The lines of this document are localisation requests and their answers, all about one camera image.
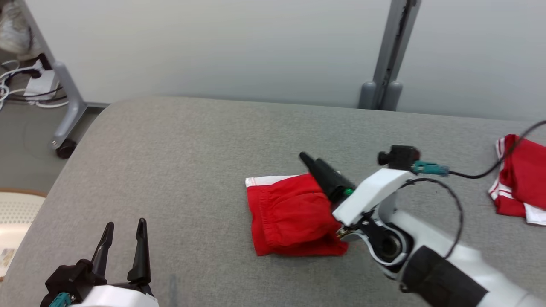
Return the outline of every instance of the black wheel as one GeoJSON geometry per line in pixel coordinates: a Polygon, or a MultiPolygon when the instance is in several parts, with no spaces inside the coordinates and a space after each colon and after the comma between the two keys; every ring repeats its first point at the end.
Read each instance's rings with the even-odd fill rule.
{"type": "Polygon", "coordinates": [[[55,150],[57,152],[57,157],[61,159],[70,158],[77,145],[78,144],[71,139],[65,139],[63,144],[61,144],[61,146],[55,150]]]}

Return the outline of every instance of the gray table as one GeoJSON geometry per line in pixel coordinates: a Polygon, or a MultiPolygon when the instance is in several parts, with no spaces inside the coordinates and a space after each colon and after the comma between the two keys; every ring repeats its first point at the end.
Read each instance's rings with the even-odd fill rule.
{"type": "MultiPolygon", "coordinates": [[[[461,172],[494,161],[494,141],[530,123],[302,105],[146,98],[108,107],[47,197],[0,289],[0,306],[38,306],[60,264],[90,258],[116,225],[106,278],[124,281],[137,221],[150,236],[160,306],[422,306],[385,278],[363,244],[343,257],[257,257],[244,178],[299,174],[298,153],[360,181],[378,151],[414,145],[461,172]]],[[[546,134],[537,132],[546,143],[546,134]]],[[[481,180],[447,178],[466,211],[463,241],[546,299],[546,228],[495,214],[481,180]]],[[[456,210],[435,185],[404,189],[400,206],[454,233],[456,210]]]]}

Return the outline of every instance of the power strip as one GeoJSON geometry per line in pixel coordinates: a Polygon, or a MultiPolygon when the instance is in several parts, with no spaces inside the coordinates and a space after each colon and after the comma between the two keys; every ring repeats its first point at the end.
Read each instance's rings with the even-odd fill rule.
{"type": "MultiPolygon", "coordinates": [[[[23,96],[35,96],[39,93],[51,92],[58,87],[59,80],[53,69],[45,70],[40,60],[37,60],[33,67],[41,73],[41,76],[39,78],[30,78],[23,96]]],[[[54,98],[56,94],[57,92],[53,92],[42,96],[29,97],[29,99],[33,101],[49,100],[54,98]]]]}

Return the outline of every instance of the teal connector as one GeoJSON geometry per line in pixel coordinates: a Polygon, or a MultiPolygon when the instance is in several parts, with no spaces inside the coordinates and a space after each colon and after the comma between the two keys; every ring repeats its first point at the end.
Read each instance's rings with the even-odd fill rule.
{"type": "Polygon", "coordinates": [[[61,292],[49,305],[49,307],[67,307],[72,301],[70,300],[70,294],[66,292],[61,292]]]}
{"type": "Polygon", "coordinates": [[[417,160],[412,166],[412,172],[447,177],[449,176],[449,166],[417,160]]]}

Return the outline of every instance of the white partition panel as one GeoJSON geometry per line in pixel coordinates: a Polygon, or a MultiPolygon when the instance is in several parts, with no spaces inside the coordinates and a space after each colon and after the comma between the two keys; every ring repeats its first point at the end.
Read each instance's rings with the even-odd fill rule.
{"type": "Polygon", "coordinates": [[[148,95],[356,107],[386,0],[25,0],[92,103],[148,95]]]}
{"type": "Polygon", "coordinates": [[[398,111],[546,118],[544,0],[423,0],[398,111]]]}

